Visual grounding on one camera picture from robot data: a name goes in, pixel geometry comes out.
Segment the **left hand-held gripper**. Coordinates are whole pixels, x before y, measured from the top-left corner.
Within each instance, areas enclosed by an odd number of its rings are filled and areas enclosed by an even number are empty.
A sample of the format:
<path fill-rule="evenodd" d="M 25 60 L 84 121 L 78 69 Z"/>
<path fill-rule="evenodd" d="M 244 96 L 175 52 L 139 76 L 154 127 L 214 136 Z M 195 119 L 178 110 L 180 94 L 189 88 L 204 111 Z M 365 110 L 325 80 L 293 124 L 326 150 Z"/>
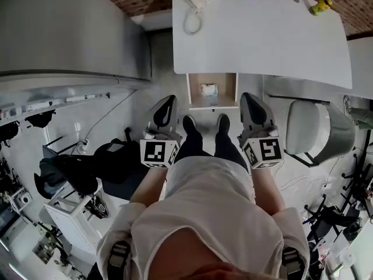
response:
<path fill-rule="evenodd" d="M 150 168 L 170 168 L 180 151 L 182 136 L 177 132 L 178 99 L 169 95 L 151 109 L 152 121 L 145 129 L 159 133 L 157 140 L 140 140 L 141 163 Z"/>

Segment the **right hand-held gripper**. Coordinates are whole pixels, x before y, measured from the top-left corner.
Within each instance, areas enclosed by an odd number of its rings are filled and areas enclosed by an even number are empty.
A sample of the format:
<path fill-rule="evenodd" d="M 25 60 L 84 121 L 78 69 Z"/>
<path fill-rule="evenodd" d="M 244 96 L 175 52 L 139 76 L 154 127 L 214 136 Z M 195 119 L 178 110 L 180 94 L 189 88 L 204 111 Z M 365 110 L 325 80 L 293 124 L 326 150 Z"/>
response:
<path fill-rule="evenodd" d="M 244 130 L 237 137 L 251 169 L 273 167 L 284 160 L 280 137 L 270 137 L 266 129 L 275 125 L 272 109 L 259 97 L 244 92 L 240 98 Z"/>

